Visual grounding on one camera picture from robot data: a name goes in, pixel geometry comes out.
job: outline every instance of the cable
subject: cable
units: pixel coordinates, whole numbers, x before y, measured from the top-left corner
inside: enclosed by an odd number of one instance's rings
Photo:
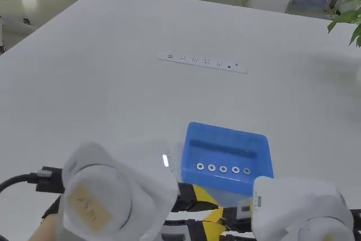
[[[36,173],[22,174],[22,175],[11,177],[10,179],[6,180],[5,182],[0,183],[0,193],[2,191],[4,191],[6,188],[8,188],[9,186],[12,186],[16,183],[21,183],[21,182],[36,183],[36,179],[37,179]]]
[[[9,241],[9,240],[7,240],[5,237],[3,237],[3,236],[0,234],[0,241]]]

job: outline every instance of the washer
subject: washer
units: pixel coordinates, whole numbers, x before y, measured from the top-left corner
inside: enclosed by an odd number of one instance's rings
[[[226,173],[227,172],[227,167],[226,166],[220,166],[219,171],[223,172],[223,173]]]
[[[233,173],[239,173],[239,168],[237,166],[233,166],[232,167],[232,172]]]
[[[243,168],[243,173],[244,173],[244,174],[247,174],[247,175],[250,175],[250,170],[249,170],[249,168]]]
[[[204,170],[204,165],[202,163],[197,164],[197,169]]]
[[[215,165],[209,164],[209,165],[208,165],[208,170],[209,170],[210,172],[215,171]]]

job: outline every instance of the power strip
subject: power strip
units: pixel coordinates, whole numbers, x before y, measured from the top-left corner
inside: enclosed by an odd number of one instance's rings
[[[157,54],[157,59],[165,60],[167,62],[183,63],[183,64],[189,64],[189,65],[223,70],[234,73],[245,73],[245,74],[248,73],[238,63],[228,62],[224,60],[200,58],[197,56],[189,56],[189,55],[177,54],[173,52],[160,52]]]

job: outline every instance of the blue tray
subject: blue tray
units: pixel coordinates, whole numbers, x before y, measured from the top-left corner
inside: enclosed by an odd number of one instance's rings
[[[208,165],[215,165],[210,171]],[[227,172],[221,172],[225,166]],[[238,167],[238,173],[232,167]],[[258,176],[273,178],[267,138],[264,135],[191,122],[182,157],[182,180],[251,196]]]

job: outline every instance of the led light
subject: led light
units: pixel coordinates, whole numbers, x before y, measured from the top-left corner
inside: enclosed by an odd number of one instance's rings
[[[163,162],[165,166],[169,166],[167,155],[163,155]]]

